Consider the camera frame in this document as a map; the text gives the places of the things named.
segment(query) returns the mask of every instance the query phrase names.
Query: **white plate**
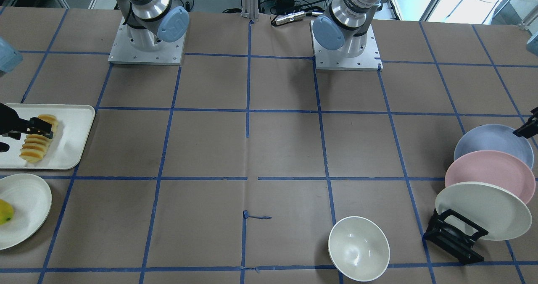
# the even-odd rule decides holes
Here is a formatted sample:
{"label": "white plate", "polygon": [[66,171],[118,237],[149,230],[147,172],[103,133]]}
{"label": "white plate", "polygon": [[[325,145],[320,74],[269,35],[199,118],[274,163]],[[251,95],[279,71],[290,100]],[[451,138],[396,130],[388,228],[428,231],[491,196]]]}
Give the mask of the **white plate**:
{"label": "white plate", "polygon": [[0,153],[0,169],[70,169],[79,163],[86,146],[88,134],[94,122],[95,110],[89,105],[65,104],[6,104],[22,119],[52,114],[58,118],[58,134],[54,135],[50,148],[42,161],[28,163],[19,157],[24,144],[21,140],[2,138],[10,149]]}
{"label": "white plate", "polygon": [[[436,200],[439,214],[453,209],[486,229],[489,234],[481,239],[510,240],[525,234],[532,224],[527,206],[513,193],[482,182],[461,182],[442,190]],[[446,222],[471,236],[476,230],[450,216]]]}
{"label": "white plate", "polygon": [[0,225],[0,250],[25,241],[47,219],[52,204],[48,184],[32,174],[17,174],[0,179],[0,199],[15,210],[13,219]]}

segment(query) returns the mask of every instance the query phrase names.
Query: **white mounting plate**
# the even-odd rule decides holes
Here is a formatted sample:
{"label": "white mounting plate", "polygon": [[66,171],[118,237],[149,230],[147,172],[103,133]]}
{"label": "white mounting plate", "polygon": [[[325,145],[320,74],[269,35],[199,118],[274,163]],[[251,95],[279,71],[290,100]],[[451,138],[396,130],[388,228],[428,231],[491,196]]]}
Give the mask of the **white mounting plate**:
{"label": "white mounting plate", "polygon": [[141,51],[133,47],[129,38],[127,25],[123,26],[123,18],[119,24],[118,33],[114,39],[108,61],[116,64],[155,64],[162,66],[180,66],[183,57],[185,35],[170,43],[163,43],[163,48],[157,51]]}
{"label": "white mounting plate", "polygon": [[379,67],[383,68],[381,56],[375,36],[373,35],[372,26],[369,26],[367,45],[363,54],[355,58],[342,56],[337,50],[331,51],[323,48],[312,33],[312,43],[314,45],[314,54],[316,56],[316,68],[318,70],[348,70],[348,71],[377,71]]}

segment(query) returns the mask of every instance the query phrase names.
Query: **yellow lemon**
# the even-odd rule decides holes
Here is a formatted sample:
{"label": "yellow lemon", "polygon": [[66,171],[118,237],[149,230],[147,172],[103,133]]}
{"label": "yellow lemon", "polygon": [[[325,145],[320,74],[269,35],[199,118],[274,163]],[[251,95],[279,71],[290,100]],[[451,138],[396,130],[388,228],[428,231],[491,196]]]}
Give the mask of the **yellow lemon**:
{"label": "yellow lemon", "polygon": [[0,225],[13,219],[13,213],[11,204],[0,199]]}

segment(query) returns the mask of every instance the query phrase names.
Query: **bowl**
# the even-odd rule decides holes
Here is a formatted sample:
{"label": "bowl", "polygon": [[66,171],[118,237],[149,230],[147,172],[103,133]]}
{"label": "bowl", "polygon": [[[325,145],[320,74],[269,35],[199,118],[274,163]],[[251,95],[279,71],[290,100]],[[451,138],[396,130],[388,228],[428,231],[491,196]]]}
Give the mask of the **bowl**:
{"label": "bowl", "polygon": [[390,248],[383,231],[363,217],[346,217],[332,227],[329,255],[335,267],[348,278],[368,282],[387,269]]}
{"label": "bowl", "polygon": [[529,168],[534,165],[533,148],[525,138],[519,138],[513,128],[501,124],[475,127],[459,139],[454,150],[454,160],[477,150],[498,150],[519,158]]}
{"label": "bowl", "polygon": [[531,169],[517,157],[497,150],[479,150],[458,158],[446,171],[444,185],[485,182],[504,188],[527,204],[534,196],[536,180]]}

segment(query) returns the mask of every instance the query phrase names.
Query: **plate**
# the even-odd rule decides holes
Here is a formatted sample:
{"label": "plate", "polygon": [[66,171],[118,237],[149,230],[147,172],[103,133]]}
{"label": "plate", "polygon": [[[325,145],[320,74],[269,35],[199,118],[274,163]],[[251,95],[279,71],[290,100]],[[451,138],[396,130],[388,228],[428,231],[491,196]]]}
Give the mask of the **plate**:
{"label": "plate", "polygon": [[59,132],[54,135],[45,157],[37,163],[28,163],[19,157],[24,144],[21,140],[2,138],[10,149],[0,153],[0,169],[70,169],[79,163],[86,140],[92,128],[95,110],[89,105],[65,104],[6,104],[22,119],[52,114],[58,118]]}
{"label": "plate", "polygon": [[[481,239],[500,241],[525,234],[532,224],[527,206],[513,193],[482,182],[462,182],[442,190],[436,200],[439,214],[455,210],[486,229],[489,234]],[[475,230],[459,219],[450,216],[446,222],[471,236]]]}
{"label": "plate", "polygon": [[499,150],[519,158],[529,168],[534,165],[534,153],[525,138],[519,138],[513,128],[501,124],[486,124],[475,127],[459,139],[454,150],[454,160],[477,150]]}
{"label": "plate", "polygon": [[446,171],[446,187],[460,182],[486,182],[504,188],[525,204],[534,196],[533,171],[518,158],[497,150],[479,150],[458,158]]}
{"label": "plate", "polygon": [[52,204],[50,187],[41,177],[32,174],[0,179],[0,199],[15,210],[13,219],[0,225],[0,250],[32,236],[47,219]]}

